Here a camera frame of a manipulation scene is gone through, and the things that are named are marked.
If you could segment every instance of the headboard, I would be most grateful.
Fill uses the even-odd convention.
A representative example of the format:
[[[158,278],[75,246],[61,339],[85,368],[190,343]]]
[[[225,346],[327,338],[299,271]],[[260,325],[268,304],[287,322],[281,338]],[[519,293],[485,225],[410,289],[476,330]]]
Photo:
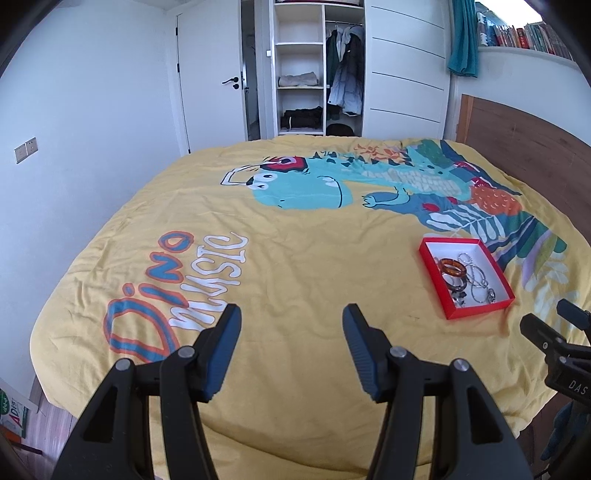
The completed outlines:
[[[541,193],[591,244],[589,145],[534,115],[470,95],[462,95],[456,141]]]

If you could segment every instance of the silver bolt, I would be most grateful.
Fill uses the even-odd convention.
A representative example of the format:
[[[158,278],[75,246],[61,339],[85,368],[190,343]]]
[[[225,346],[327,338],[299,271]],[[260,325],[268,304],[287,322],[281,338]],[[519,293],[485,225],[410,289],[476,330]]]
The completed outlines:
[[[192,346],[182,346],[178,349],[178,355],[180,358],[191,358],[195,355],[195,349]]]
[[[120,372],[125,372],[129,367],[131,367],[131,360],[129,358],[117,360],[117,363],[115,364],[115,368]]]
[[[404,358],[407,356],[407,353],[407,350],[401,346],[393,346],[390,349],[390,355],[392,355],[394,358]]]
[[[457,360],[454,360],[453,366],[456,367],[456,369],[458,369],[460,372],[467,372],[468,370],[470,370],[470,364],[463,358],[458,358]]]

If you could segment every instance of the silver necklace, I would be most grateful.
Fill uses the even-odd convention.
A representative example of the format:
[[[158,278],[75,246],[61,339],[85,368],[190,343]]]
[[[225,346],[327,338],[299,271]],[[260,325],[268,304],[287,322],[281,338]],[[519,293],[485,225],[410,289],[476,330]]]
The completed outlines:
[[[477,303],[494,303],[496,300],[496,293],[492,288],[489,287],[484,271],[478,265],[476,265],[472,260],[472,257],[466,253],[459,254],[457,259],[458,261],[462,262],[469,271],[469,273],[466,274],[466,278],[470,284],[470,294],[472,295],[474,301]],[[476,298],[474,295],[475,288],[483,288],[485,290],[486,296],[484,300],[479,300]]]

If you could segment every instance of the yellow bedspread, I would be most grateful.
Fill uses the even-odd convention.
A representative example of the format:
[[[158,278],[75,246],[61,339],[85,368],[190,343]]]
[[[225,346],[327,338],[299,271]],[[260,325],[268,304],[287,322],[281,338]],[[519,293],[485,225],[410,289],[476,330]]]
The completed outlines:
[[[418,255],[424,235],[482,238],[517,299],[450,322]],[[358,479],[384,405],[362,389],[341,315],[358,303],[393,345],[466,358],[515,434],[550,399],[543,356],[519,333],[534,312],[586,309],[591,251],[523,183],[453,142],[282,137],[181,158],[76,258],[35,325],[31,355],[48,399],[79,416],[113,363],[157,361],[219,318],[243,326],[221,392],[200,406],[219,477]],[[419,476],[433,440],[427,402]],[[157,402],[156,473],[167,478]]]

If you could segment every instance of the electrical socket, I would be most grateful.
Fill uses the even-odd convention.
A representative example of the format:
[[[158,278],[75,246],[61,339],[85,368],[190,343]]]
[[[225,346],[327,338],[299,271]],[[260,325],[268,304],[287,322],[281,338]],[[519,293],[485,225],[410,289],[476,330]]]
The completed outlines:
[[[27,157],[29,155],[33,155],[39,148],[37,148],[37,137],[33,137],[28,142],[25,143],[27,147]]]
[[[25,144],[22,144],[20,147],[15,148],[14,154],[17,157],[17,163],[22,162],[25,158],[28,157],[27,146]]]

